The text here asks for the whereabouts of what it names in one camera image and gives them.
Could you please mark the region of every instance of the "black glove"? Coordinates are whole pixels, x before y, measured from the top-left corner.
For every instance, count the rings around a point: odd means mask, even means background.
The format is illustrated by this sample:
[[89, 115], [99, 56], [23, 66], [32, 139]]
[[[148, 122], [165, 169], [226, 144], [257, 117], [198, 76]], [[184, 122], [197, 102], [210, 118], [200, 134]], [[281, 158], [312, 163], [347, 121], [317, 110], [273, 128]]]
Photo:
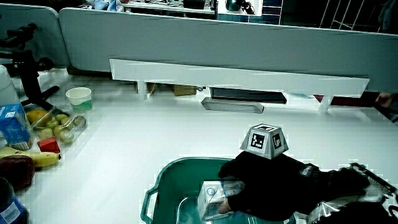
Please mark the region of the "black glove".
[[245, 183], [241, 193], [228, 197], [232, 211], [276, 222], [289, 219], [295, 211], [309, 213], [317, 206], [319, 183], [325, 185], [328, 180], [320, 174], [316, 166], [284, 154], [270, 160], [243, 151], [223, 165], [218, 176], [233, 176]]

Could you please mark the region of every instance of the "green apple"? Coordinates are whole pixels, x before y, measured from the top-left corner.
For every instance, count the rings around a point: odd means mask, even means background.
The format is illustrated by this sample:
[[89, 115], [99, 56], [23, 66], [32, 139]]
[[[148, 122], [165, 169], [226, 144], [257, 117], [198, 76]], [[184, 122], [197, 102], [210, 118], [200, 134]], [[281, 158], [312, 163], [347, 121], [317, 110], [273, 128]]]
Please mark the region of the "green apple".
[[63, 143], [71, 143], [73, 141], [73, 132], [71, 131], [62, 131], [60, 134], [60, 140]]
[[72, 128], [75, 126], [70, 118], [63, 118], [61, 120], [61, 125], [67, 127], [69, 131], [72, 130]]
[[45, 127], [46, 127], [46, 128], [54, 129], [54, 128], [55, 128], [57, 125], [59, 125], [59, 124], [60, 124], [59, 121], [57, 121], [57, 120], [51, 120], [51, 121], [47, 122], [47, 124], [45, 124]]
[[53, 129], [53, 133], [55, 135], [55, 137], [59, 138], [61, 132], [68, 130], [67, 127], [65, 127], [64, 125], [58, 125]]
[[86, 123], [87, 123], [86, 118], [83, 117], [83, 116], [81, 116], [81, 115], [77, 116], [77, 117], [73, 120], [73, 124], [75, 124], [75, 126], [76, 126], [77, 128], [85, 128], [85, 127], [86, 127]]
[[68, 115], [66, 115], [66, 114], [58, 114], [58, 115], [55, 116], [55, 119], [57, 121], [59, 121], [59, 122], [61, 122], [62, 119], [65, 119], [65, 118], [69, 118]]
[[54, 137], [51, 128], [45, 128], [45, 129], [41, 130], [41, 131], [37, 134], [37, 136], [39, 137], [40, 140], [48, 139], [48, 138]]

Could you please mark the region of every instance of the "blue bottle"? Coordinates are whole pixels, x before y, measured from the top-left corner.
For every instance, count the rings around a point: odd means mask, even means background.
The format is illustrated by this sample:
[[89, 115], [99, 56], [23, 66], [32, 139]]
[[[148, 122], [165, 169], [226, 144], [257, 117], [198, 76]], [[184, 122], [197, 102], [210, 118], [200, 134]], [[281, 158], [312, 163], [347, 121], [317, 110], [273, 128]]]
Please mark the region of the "blue bottle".
[[28, 224], [29, 212], [18, 201], [12, 185], [0, 177], [0, 224]]

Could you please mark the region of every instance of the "cardboard box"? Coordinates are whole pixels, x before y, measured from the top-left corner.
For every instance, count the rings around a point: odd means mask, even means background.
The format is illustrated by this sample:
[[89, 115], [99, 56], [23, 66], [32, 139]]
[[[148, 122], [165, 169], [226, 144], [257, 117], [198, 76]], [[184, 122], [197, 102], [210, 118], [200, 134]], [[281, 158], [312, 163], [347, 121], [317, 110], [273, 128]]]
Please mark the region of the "cardboard box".
[[240, 149], [272, 159], [287, 151], [289, 147], [282, 128], [258, 124], [250, 128]]
[[173, 85], [175, 96], [195, 95], [197, 93], [196, 86]]
[[218, 213], [218, 208], [224, 199], [236, 195], [244, 188], [241, 181], [204, 181], [198, 196], [198, 211], [203, 221], [226, 218], [234, 212]]
[[0, 107], [0, 131], [10, 147], [20, 150], [32, 147], [29, 123], [20, 103]]

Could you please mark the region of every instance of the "white cup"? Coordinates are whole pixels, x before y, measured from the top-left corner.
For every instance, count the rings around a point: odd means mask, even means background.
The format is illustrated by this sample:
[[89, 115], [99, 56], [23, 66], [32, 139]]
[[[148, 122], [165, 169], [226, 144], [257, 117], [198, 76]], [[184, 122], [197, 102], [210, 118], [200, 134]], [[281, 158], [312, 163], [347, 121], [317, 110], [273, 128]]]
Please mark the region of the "white cup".
[[67, 91], [66, 96], [76, 113], [84, 113], [93, 107], [91, 100], [91, 89], [76, 87]]

